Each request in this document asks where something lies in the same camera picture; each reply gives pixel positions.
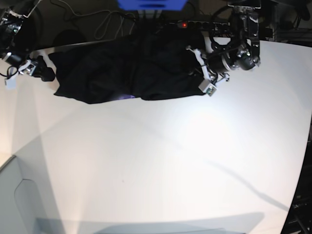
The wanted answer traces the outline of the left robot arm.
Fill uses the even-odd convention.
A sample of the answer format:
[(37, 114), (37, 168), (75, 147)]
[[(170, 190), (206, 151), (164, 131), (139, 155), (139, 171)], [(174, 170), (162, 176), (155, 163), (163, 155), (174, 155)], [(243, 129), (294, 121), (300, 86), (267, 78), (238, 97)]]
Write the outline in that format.
[[(208, 36), (212, 52), (186, 47), (196, 57), (205, 80), (216, 85), (228, 81), (229, 72), (238, 68), (249, 71), (260, 65), (259, 0), (229, 0), (212, 14)], [(231, 10), (227, 29), (218, 29), (216, 18)]]

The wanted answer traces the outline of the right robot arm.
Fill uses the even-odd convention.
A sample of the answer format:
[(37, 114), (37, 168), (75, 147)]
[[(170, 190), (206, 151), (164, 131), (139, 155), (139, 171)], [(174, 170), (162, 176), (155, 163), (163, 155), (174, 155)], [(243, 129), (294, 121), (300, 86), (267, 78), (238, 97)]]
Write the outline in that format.
[(43, 32), (39, 0), (2, 0), (0, 2), (0, 59), (9, 67), (4, 78), (5, 86), (13, 88), (16, 77), (27, 74), (52, 82), (55, 73), (43, 56), (31, 57), (37, 49)]

